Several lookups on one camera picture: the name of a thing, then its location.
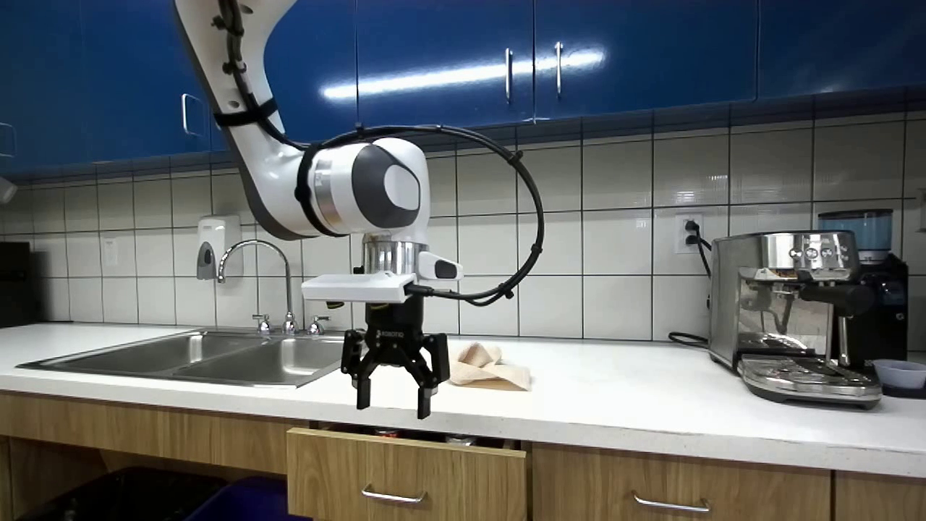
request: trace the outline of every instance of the cabinet door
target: cabinet door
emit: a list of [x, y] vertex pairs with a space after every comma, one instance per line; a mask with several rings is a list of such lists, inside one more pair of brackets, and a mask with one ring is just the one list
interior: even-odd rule
[[836, 521], [926, 518], [926, 482], [836, 476]]
[[539, 117], [755, 95], [753, 0], [535, 0]]
[[92, 159], [215, 149], [171, 0], [85, 0]]
[[355, 126], [355, 40], [349, 0], [294, 4], [273, 35], [273, 90], [297, 143]]
[[532, 110], [529, 0], [360, 0], [360, 121], [493, 126]]
[[926, 85], [922, 0], [763, 0], [759, 95]]
[[539, 447], [532, 514], [535, 521], [828, 521], [830, 476]]
[[290, 514], [316, 521], [525, 521], [526, 459], [394, 437], [294, 428]]
[[0, 16], [0, 121], [11, 126], [9, 172], [86, 162], [80, 0], [5, 0]]

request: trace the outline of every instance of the coffee machine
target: coffee machine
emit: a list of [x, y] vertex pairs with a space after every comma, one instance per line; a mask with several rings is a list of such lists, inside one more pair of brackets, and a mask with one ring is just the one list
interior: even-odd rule
[[909, 320], [909, 269], [892, 253], [892, 208], [825, 211], [820, 229], [844, 229], [856, 237], [856, 284], [873, 297], [867, 312], [854, 317], [834, 339], [849, 346], [849, 367], [867, 372], [872, 360], [905, 360], [905, 320]]
[[880, 385], [849, 367], [843, 333], [873, 308], [867, 288], [856, 284], [854, 231], [723, 237], [714, 240], [713, 260], [714, 362], [769, 399], [880, 402]]

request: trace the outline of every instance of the white countertop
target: white countertop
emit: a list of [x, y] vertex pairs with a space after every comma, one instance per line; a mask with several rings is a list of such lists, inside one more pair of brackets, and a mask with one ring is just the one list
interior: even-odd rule
[[17, 367], [173, 333], [180, 330], [5, 327], [0, 391], [926, 477], [926, 399], [883, 398], [872, 412], [769, 402], [694, 349], [485, 339], [507, 362], [529, 367], [532, 388], [439, 385], [429, 420], [413, 417], [417, 385], [400, 367], [374, 373], [367, 412], [352, 409], [345, 373], [306, 388], [242, 388]]

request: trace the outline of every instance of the backsplash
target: backsplash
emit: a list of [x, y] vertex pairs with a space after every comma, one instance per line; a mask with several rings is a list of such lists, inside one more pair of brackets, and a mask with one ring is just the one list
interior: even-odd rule
[[[723, 126], [522, 145], [548, 205], [548, 250], [532, 278], [485, 311], [429, 302], [429, 330], [470, 337], [666, 339], [705, 333], [708, 278], [682, 246], [694, 218], [705, 240], [811, 229], [830, 208], [893, 208], [893, 253], [912, 269], [912, 349], [926, 350], [926, 114]], [[430, 246], [464, 263], [459, 289], [507, 278], [532, 240], [525, 187], [484, 152], [430, 155]], [[196, 221], [247, 208], [237, 172], [108, 174], [22, 187], [0, 205], [0, 240], [33, 240], [50, 321], [248, 327], [284, 317], [284, 266], [242, 250], [226, 284], [196, 281]], [[300, 278], [348, 272], [360, 240], [279, 240]], [[361, 308], [294, 298], [300, 325], [361, 325]]]

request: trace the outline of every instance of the towel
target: towel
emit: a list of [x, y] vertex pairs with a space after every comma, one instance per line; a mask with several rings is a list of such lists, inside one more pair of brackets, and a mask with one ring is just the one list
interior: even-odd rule
[[526, 367], [507, 366], [497, 349], [470, 346], [451, 362], [451, 385], [522, 388], [532, 385]]

